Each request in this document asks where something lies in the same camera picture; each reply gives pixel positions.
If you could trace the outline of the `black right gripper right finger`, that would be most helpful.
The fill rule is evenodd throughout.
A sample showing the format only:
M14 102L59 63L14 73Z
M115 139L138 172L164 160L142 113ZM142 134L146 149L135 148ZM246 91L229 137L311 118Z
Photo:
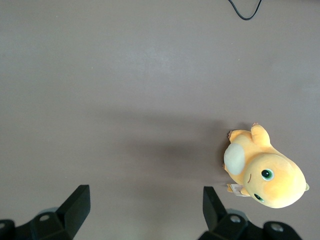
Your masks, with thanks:
M267 221L263 227L250 222L238 210L225 209L212 186L203 188L202 212L208 230L200 240L299 240L299 234L288 224Z

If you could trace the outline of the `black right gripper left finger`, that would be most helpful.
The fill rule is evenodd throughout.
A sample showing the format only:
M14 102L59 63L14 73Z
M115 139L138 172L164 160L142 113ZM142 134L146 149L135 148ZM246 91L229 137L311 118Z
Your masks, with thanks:
M90 186L79 185L56 210L47 210L16 226L11 219L0 221L2 240L72 240L91 210Z

